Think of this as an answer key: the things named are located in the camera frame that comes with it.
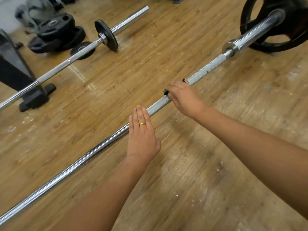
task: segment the stack of weight plates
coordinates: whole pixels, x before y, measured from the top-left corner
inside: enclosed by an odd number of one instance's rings
[[[41,23],[35,33],[37,37],[28,43],[28,47],[36,54],[71,49],[86,37],[83,28],[75,26],[73,16],[67,13]]]

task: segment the hand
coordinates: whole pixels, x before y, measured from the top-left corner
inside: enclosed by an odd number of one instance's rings
[[[140,105],[133,109],[128,118],[129,138],[127,157],[136,157],[144,170],[160,151],[160,140],[156,138],[150,116]]]
[[[187,79],[185,79],[185,82],[176,81],[170,83],[165,89],[169,91],[168,97],[173,101],[175,107],[185,116],[194,120],[207,107],[198,95],[191,90]]]

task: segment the rubber weight plate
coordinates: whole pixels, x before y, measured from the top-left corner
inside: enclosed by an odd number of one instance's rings
[[[98,33],[104,34],[106,36],[108,40],[108,43],[106,44],[106,46],[110,48],[112,51],[116,52],[119,47],[118,42],[116,41],[114,34],[110,30],[110,28],[107,26],[107,24],[104,23],[104,21],[98,19],[94,22],[94,25]]]
[[[71,50],[71,56],[78,53],[80,50],[83,50],[85,47],[89,46],[91,43],[92,42],[90,42],[90,41],[85,41],[85,42],[82,42],[81,44],[75,46]],[[91,50],[90,52],[86,53],[85,55],[83,55],[82,57],[78,58],[78,60],[83,60],[83,59],[90,57],[94,53],[94,51],[95,51],[95,48],[93,50]]]
[[[284,10],[286,16],[282,23],[273,27],[249,47],[264,53],[281,52],[299,46],[308,40],[308,4],[307,0],[263,0],[256,19],[251,20],[252,9],[257,0],[247,0],[242,14],[240,31],[243,35],[263,21],[275,9]],[[286,42],[266,42],[268,37],[286,35]]]
[[[75,26],[68,35],[68,37],[62,39],[63,42],[60,47],[56,49],[57,52],[71,49],[80,44],[86,38],[86,32],[80,26]]]
[[[61,38],[75,27],[75,20],[70,14],[57,15],[38,26],[35,33],[43,40],[52,41]]]
[[[54,39],[53,41],[45,41],[39,37],[34,37],[28,43],[28,47],[32,52],[36,54],[41,54],[41,53],[48,53],[48,52],[54,51],[61,44],[62,44],[62,41],[60,39]]]

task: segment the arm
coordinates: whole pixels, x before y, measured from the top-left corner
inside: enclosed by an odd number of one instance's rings
[[[113,174],[75,207],[53,230],[111,230],[129,194],[160,150],[149,114],[137,106],[129,116],[126,158]]]
[[[188,81],[166,87],[176,108],[217,136],[269,189],[308,218],[308,151],[207,106]]]

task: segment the weight plate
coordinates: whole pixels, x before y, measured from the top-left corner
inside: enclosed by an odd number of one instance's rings
[[[110,28],[107,26],[104,21],[98,19],[94,22],[95,28],[98,33],[104,34],[108,40],[108,43],[106,44],[108,48],[110,48],[112,51],[116,52],[118,50],[118,42],[116,41],[116,38]]]
[[[74,27],[73,16],[64,13],[41,23],[35,33],[43,40],[52,41],[55,38],[61,38]]]
[[[90,41],[85,41],[85,42],[82,42],[81,44],[75,46],[71,50],[71,56],[78,53],[80,50],[84,49],[85,47],[89,46],[91,43],[92,42],[90,42]],[[94,53],[94,51],[95,51],[95,48],[93,50],[91,50],[90,52],[86,53],[85,55],[83,55],[82,57],[78,58],[77,60],[83,60],[83,59],[90,57]]]
[[[62,39],[63,42],[60,47],[56,49],[57,52],[71,49],[80,44],[86,38],[86,32],[80,26],[75,26],[68,35],[68,37]]]
[[[39,37],[34,37],[29,43],[29,49],[36,53],[48,53],[54,51],[57,47],[61,45],[62,41],[60,39],[54,39],[53,41],[44,41]]]
[[[240,31],[245,32],[265,19],[272,11],[282,9],[285,19],[273,27],[249,47],[265,53],[281,52],[294,48],[308,40],[308,4],[306,0],[263,0],[263,5],[256,19],[251,20],[251,12],[257,0],[247,0],[242,14]],[[269,43],[266,39],[270,36],[286,35],[289,41],[282,43]]]

